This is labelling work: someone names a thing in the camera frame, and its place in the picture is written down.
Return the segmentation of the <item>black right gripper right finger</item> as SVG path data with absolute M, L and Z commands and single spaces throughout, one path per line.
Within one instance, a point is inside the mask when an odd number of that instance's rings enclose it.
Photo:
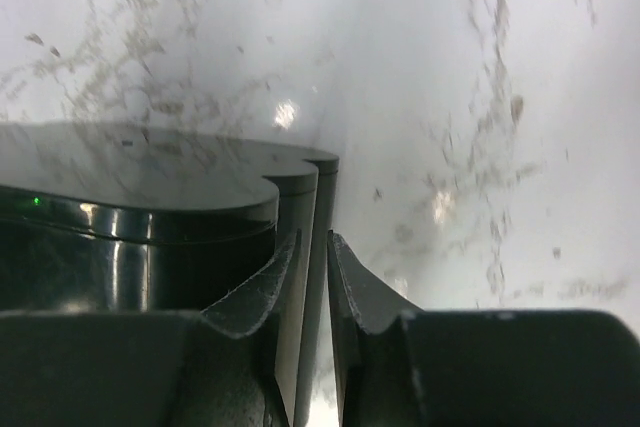
M 635 426 L 639 342 L 596 310 L 429 311 L 327 239 L 343 426 Z

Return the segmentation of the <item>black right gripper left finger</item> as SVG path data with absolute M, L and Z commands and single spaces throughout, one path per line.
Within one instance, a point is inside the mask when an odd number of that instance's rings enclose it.
M 290 234 L 264 267 L 203 311 L 1 317 L 5 426 L 286 426 L 300 323 Z

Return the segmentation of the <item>black pink drawer organizer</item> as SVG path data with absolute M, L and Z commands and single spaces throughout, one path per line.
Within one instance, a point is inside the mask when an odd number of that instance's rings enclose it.
M 309 404 L 339 159 L 118 123 L 1 128 L 1 317 L 203 311 L 292 233 L 295 401 Z

